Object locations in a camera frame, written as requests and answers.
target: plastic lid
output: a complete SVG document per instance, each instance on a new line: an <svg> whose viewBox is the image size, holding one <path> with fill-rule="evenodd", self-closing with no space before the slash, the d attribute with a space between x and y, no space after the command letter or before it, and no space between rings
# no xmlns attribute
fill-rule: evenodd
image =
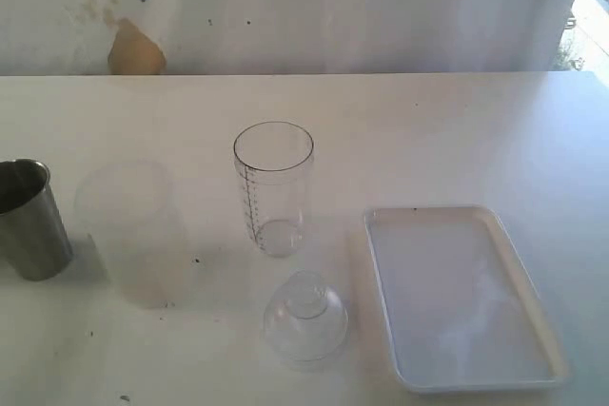
<svg viewBox="0 0 609 406"><path fill-rule="evenodd" d="M265 338L291 365L307 365L334 353L347 326L341 298L320 275L308 271L290 277L265 309Z"/></svg>

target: metal tumbler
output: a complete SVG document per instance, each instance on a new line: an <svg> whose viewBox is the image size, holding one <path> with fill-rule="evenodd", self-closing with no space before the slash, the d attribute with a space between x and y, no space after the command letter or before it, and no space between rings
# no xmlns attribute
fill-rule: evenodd
<svg viewBox="0 0 609 406"><path fill-rule="evenodd" d="M72 257L49 180L40 162L0 163L0 255L25 280L55 276Z"/></svg>

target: translucent plastic cup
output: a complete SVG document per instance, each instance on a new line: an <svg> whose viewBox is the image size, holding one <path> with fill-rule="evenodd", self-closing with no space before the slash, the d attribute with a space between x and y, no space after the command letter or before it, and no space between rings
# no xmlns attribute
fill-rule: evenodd
<svg viewBox="0 0 609 406"><path fill-rule="evenodd" d="M261 123L239 134L234 155L249 237L269 256L292 254L309 219L313 139L291 123Z"/></svg>
<svg viewBox="0 0 609 406"><path fill-rule="evenodd" d="M154 162L111 164L82 182L76 215L125 298L163 307L192 283L184 222L165 168Z"/></svg>

